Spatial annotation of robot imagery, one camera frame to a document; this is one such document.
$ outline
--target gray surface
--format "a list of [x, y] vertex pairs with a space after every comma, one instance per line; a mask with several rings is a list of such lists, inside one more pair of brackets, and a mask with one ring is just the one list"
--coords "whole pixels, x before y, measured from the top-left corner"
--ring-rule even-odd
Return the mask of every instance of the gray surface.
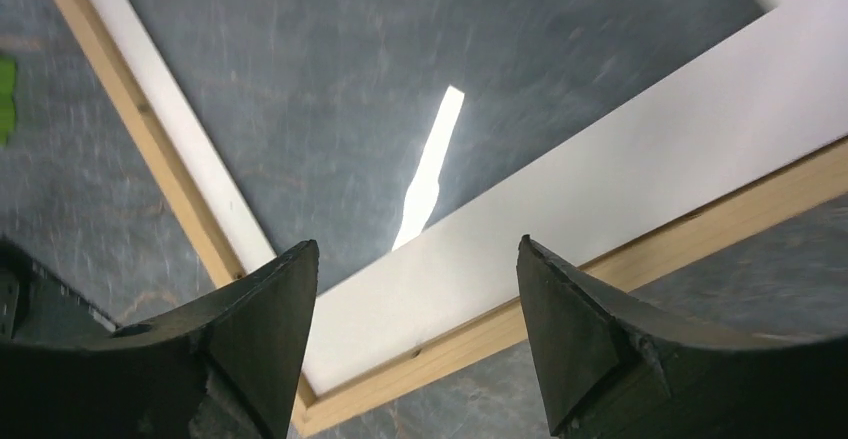
[[753, 0], [130, 0], [277, 250], [388, 252], [445, 90], [433, 220], [760, 14]]
[[[448, 83], [468, 101], [437, 217], [755, 14], [645, 1], [625, 22], [621, 0], [133, 0], [274, 245], [325, 246], [324, 288], [391, 245]], [[125, 321], [208, 291], [52, 1], [0, 0], [0, 52], [21, 70], [0, 233]], [[844, 332], [846, 234], [841, 198], [637, 294], [747, 330]], [[540, 401], [522, 344], [321, 437], [543, 438]]]

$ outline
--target white surface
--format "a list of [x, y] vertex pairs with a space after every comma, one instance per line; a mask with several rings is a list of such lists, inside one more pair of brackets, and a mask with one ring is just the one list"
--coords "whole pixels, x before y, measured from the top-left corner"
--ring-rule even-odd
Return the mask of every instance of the white surface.
[[848, 134], [845, 4], [780, 0], [319, 297], [315, 392], [516, 297], [522, 234], [581, 264]]
[[406, 190], [406, 197], [403, 200], [403, 219], [392, 250], [418, 237], [424, 230], [427, 220], [430, 219], [433, 208], [436, 207], [436, 201], [439, 199], [439, 175], [442, 172], [448, 144], [464, 99], [465, 94], [462, 91], [448, 86], [442, 104], [439, 106], [439, 112], [436, 113], [436, 119], [433, 121], [430, 136], [424, 144], [418, 169]]
[[246, 272], [275, 257], [128, 0], [90, 0]]

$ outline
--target wooden strip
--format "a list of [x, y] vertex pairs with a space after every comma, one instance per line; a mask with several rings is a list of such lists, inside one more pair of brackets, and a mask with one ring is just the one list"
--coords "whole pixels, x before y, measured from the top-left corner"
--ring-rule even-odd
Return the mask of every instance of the wooden strip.
[[294, 408], [292, 410], [291, 422], [295, 429], [302, 431], [306, 424], [306, 411], [318, 401], [318, 396], [306, 380], [303, 373], [300, 374], [300, 380], [297, 382], [297, 394], [294, 398]]
[[[631, 291], [845, 193], [848, 139], [841, 139], [582, 269]], [[308, 408], [298, 431], [320, 432], [526, 338], [515, 299], [323, 395]]]
[[150, 103], [89, 0], [54, 0], [153, 173], [209, 277], [220, 287], [244, 274]]

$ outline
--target wooden frame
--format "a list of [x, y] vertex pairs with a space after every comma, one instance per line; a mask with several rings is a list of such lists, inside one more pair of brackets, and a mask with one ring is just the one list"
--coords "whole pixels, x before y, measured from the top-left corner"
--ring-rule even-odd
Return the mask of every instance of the wooden frame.
[[[230, 235], [222, 231], [220, 216], [213, 214], [154, 111], [149, 93], [139, 86], [91, 1], [55, 1], [215, 284], [221, 286], [250, 270], [236, 254]], [[848, 142], [842, 139], [584, 264], [583, 269], [629, 291], [845, 193]], [[302, 378], [292, 422], [302, 435], [314, 434], [526, 337], [515, 299], [321, 397]]]

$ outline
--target white board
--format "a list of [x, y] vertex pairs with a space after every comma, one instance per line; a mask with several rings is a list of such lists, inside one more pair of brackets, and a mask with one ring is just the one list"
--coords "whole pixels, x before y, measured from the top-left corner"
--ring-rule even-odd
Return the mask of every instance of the white board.
[[581, 264], [848, 134], [848, 0], [777, 2], [319, 297], [315, 392], [517, 297], [523, 234]]

